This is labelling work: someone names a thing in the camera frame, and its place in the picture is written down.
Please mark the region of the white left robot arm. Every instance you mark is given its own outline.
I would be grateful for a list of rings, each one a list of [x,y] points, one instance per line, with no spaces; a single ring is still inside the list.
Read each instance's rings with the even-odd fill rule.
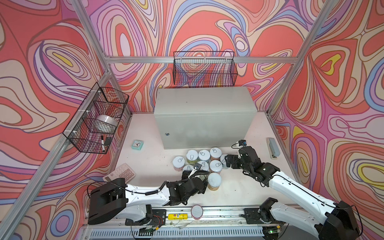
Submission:
[[[165,181],[156,188],[126,184],[123,178],[105,182],[89,194],[88,225],[114,218],[140,222],[149,217],[151,207],[187,205],[190,197],[205,193],[209,174],[184,171],[181,180]]]

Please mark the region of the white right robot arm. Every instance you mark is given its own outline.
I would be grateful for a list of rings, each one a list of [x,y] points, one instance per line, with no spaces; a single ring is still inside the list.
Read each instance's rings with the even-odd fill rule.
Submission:
[[[238,148],[237,155],[227,155],[228,168],[241,169],[245,176],[285,195],[302,210],[281,204],[275,198],[268,198],[254,214],[263,223],[273,221],[293,225],[318,240],[356,240],[364,227],[358,224],[361,219],[357,207],[344,201],[333,202],[314,193],[271,163],[263,163],[250,146]]]

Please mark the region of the yellow green can plastic lid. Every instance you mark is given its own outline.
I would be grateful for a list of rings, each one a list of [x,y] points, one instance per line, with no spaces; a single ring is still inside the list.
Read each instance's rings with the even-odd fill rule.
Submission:
[[[208,176],[208,188],[217,191],[222,184],[222,178],[218,173],[210,173]]]

